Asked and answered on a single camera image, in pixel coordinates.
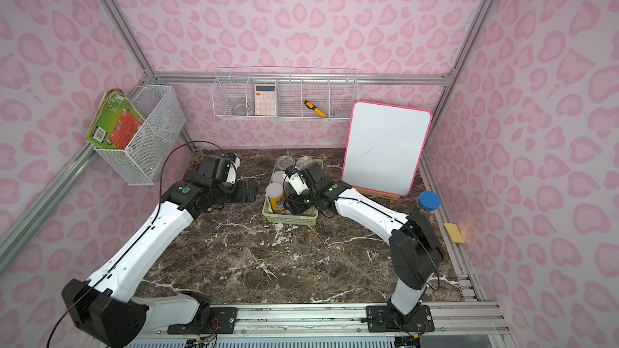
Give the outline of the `white lid yellow can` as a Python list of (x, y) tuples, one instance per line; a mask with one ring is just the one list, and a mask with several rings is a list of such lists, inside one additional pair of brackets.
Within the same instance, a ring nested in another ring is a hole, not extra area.
[(271, 211), (274, 214), (283, 214), (285, 212), (285, 190), (281, 183), (273, 182), (265, 189), (266, 199)]

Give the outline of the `white lid can back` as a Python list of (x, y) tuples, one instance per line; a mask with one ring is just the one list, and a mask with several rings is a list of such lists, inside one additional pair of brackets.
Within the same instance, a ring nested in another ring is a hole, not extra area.
[(278, 183), (280, 185), (285, 184), (286, 174), (283, 170), (277, 170), (271, 175), (271, 182)]

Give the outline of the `blue soup can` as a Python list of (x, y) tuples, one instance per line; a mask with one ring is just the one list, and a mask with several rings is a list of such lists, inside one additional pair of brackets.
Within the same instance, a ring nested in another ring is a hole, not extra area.
[(275, 162), (277, 171), (285, 171), (289, 167), (293, 167), (295, 165), (296, 165), (296, 160), (293, 158), (293, 156), (287, 156), (287, 155), (279, 156)]
[(296, 161), (296, 168), (301, 171), (307, 169), (311, 164), (314, 164), (315, 160), (311, 156), (302, 156)]

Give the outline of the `blue lid pencil jar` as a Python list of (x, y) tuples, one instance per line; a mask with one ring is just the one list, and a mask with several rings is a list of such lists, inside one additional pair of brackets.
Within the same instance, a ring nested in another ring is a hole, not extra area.
[(442, 205), (440, 196), (432, 191), (424, 191), (419, 194), (413, 213), (431, 218), (434, 212)]

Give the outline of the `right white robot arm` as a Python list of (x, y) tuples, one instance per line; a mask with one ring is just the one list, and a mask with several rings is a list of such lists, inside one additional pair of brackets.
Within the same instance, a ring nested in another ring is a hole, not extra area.
[(334, 214), (360, 224), (380, 237), (390, 250), (398, 278), (388, 301), (392, 314), (408, 318), (421, 304), (432, 275), (443, 262), (441, 247), (430, 219), (418, 210), (403, 214), (366, 198), (343, 181), (331, 180), (322, 168), (312, 163), (303, 169), (285, 170), (284, 206), (292, 214), (315, 208), (322, 214)]

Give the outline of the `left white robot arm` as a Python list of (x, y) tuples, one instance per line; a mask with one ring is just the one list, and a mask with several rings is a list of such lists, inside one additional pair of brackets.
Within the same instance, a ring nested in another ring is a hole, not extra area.
[(140, 299), (135, 292), (153, 264), (192, 222), (229, 204), (253, 203), (256, 182), (239, 180), (234, 153), (204, 156), (197, 172), (171, 185), (137, 232), (86, 280), (73, 279), (61, 296), (80, 331), (108, 347), (128, 346), (141, 333), (216, 335), (222, 325), (203, 294)]

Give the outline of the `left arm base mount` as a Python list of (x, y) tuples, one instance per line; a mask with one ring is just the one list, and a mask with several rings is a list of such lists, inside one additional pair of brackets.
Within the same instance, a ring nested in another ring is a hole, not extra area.
[(187, 324), (170, 325), (169, 335), (200, 335), (233, 334), (238, 316), (236, 307), (219, 307), (201, 305), (193, 320)]

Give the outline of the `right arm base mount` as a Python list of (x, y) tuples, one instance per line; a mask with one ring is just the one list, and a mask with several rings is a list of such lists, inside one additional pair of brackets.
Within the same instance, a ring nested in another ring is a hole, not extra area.
[(369, 305), (365, 308), (365, 322), (370, 333), (409, 332), (429, 333), (435, 331), (430, 307), (419, 303), (406, 315), (391, 304)]

